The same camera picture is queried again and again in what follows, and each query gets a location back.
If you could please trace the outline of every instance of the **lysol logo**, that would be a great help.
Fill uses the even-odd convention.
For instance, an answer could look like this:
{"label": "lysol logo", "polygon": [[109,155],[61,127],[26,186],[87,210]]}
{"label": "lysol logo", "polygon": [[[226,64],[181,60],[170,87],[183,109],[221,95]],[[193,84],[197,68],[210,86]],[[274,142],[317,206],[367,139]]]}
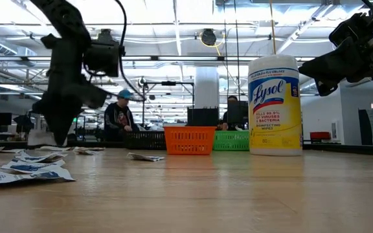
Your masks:
{"label": "lysol logo", "polygon": [[254,91],[253,114],[262,107],[283,104],[284,102],[284,80],[274,79],[261,83]]}

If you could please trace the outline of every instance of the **yellow label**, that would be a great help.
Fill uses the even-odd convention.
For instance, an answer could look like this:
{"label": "yellow label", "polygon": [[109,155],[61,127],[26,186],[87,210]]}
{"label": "yellow label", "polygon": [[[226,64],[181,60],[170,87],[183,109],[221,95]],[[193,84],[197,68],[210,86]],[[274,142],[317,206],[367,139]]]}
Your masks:
{"label": "yellow label", "polygon": [[290,68],[249,75],[250,148],[301,148],[298,77],[298,70]]}

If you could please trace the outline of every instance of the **red object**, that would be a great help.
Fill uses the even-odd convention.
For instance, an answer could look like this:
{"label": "red object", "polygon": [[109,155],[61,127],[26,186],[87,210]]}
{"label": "red object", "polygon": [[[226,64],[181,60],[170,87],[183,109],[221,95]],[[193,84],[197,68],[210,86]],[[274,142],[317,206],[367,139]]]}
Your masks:
{"label": "red object", "polygon": [[210,155],[216,127],[166,126],[165,141],[169,155]]}
{"label": "red object", "polygon": [[329,132],[310,132],[310,140],[330,140]]}

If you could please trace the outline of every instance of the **person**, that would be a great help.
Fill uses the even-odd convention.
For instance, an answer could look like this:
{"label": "person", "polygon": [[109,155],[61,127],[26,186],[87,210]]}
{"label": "person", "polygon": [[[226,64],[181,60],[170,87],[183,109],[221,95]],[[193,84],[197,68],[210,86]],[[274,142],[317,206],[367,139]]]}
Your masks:
{"label": "person", "polygon": [[132,94],[123,89],[117,95],[117,102],[109,104],[104,111],[105,140],[123,141],[126,132],[138,131],[128,104]]}
{"label": "person", "polygon": [[[227,102],[232,102],[232,101],[238,101],[237,96],[228,96]],[[224,113],[223,124],[221,126],[221,130],[223,131],[235,130],[235,128],[231,124],[228,124],[228,111]]]}

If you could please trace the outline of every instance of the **desk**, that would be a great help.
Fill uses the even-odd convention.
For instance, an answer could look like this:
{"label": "desk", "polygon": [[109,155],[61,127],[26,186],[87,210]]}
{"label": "desk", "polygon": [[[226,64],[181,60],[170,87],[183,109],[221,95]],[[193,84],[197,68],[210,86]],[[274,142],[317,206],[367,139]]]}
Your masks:
{"label": "desk", "polygon": [[373,156],[127,153],[67,156],[76,182],[1,186],[0,232],[373,232]]}

